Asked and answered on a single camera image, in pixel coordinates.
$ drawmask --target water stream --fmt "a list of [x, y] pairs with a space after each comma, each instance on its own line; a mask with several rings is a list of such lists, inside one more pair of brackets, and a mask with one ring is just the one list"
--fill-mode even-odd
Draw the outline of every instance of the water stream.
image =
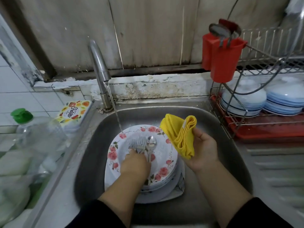
[[117, 122], [118, 122], [118, 125], [119, 125], [119, 128], [121, 130], [121, 133], [123, 132], [123, 129], [121, 127], [121, 124], [120, 124], [120, 120], [119, 120], [119, 117], [118, 117], [118, 114], [117, 114], [117, 111], [116, 111], [116, 107], [115, 107], [115, 103], [114, 103], [114, 100], [113, 100], [113, 97], [112, 97], [112, 93], [111, 93], [111, 89], [110, 89], [110, 86], [109, 84], [107, 85], [106, 83], [104, 83], [104, 86], [105, 88], [107, 89], [109, 95], [110, 95], [110, 99], [111, 99], [111, 102], [112, 102], [112, 106], [113, 106], [113, 109], [115, 111], [115, 114], [116, 114], [116, 118], [117, 118]]

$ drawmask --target stainless steel countertop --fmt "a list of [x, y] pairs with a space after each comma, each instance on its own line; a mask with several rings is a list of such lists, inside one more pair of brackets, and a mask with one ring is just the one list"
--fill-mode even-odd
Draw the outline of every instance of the stainless steel countertop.
[[[194, 108], [210, 110], [207, 98], [166, 101], [160, 100], [163, 102], [160, 105], [174, 106], [184, 102]], [[74, 197], [74, 181], [91, 137], [100, 122], [107, 116], [107, 114], [100, 114], [96, 109], [99, 104], [100, 102], [95, 102], [87, 114], [62, 163], [53, 174], [47, 188], [29, 216], [25, 228], [65, 227], [78, 214], [79, 207]], [[117, 109], [132, 106], [131, 104], [120, 104]], [[251, 176], [253, 195], [261, 198], [264, 203], [295, 228], [304, 227], [304, 192], [301, 190], [304, 186], [304, 144], [299, 141], [301, 140], [295, 142], [292, 139], [287, 139], [284, 143], [280, 141], [280, 144], [275, 140], [268, 143], [252, 144], [234, 141]], [[187, 182], [188, 184], [196, 184], [196, 179], [194, 175], [187, 175], [186, 172]], [[209, 211], [210, 208], [206, 204], [207, 214], [202, 214], [207, 218], [206, 224], [178, 227], [217, 227], [214, 223], [207, 222], [214, 220], [213, 214]]]

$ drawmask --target yellow sponge cloth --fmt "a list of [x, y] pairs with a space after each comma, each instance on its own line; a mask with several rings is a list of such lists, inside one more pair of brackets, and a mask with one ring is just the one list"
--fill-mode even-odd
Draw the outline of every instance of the yellow sponge cloth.
[[184, 158], [190, 159], [194, 156], [192, 128], [196, 126], [196, 118], [188, 116], [185, 120], [172, 114], [166, 114], [160, 128], [169, 137], [169, 140]]

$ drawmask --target dish rack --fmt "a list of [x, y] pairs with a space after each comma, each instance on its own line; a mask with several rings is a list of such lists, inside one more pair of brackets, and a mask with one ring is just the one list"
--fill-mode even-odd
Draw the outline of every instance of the dish rack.
[[[237, 82], [234, 89], [226, 83], [212, 83], [210, 104], [218, 120], [230, 138], [264, 139], [278, 137], [304, 136], [304, 111], [295, 116], [279, 116], [261, 111], [258, 116], [246, 117], [248, 111], [237, 99], [236, 88], [242, 78], [254, 78], [262, 83], [254, 93], [269, 84], [277, 75], [304, 75], [304, 36], [302, 35], [303, 19], [297, 28], [280, 27], [269, 29], [243, 30], [241, 37], [248, 41], [242, 50], [236, 72]], [[231, 93], [226, 109], [219, 104], [223, 89]], [[234, 116], [227, 111], [232, 98], [246, 111], [242, 117]]]

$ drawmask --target faucet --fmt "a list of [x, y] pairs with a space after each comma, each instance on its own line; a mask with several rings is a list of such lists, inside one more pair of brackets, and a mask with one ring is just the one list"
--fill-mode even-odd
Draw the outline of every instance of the faucet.
[[100, 48], [98, 47], [98, 45], [94, 40], [90, 40], [89, 51], [90, 51], [90, 57], [93, 63], [96, 79], [98, 82], [98, 86], [100, 89], [100, 96], [103, 102], [104, 111], [106, 112], [111, 111], [113, 109], [113, 106], [109, 99], [107, 89], [104, 86], [104, 83], [108, 85], [108, 81], [111, 79], [110, 73], [108, 71], [107, 66], [105, 65], [105, 61], [101, 54]]

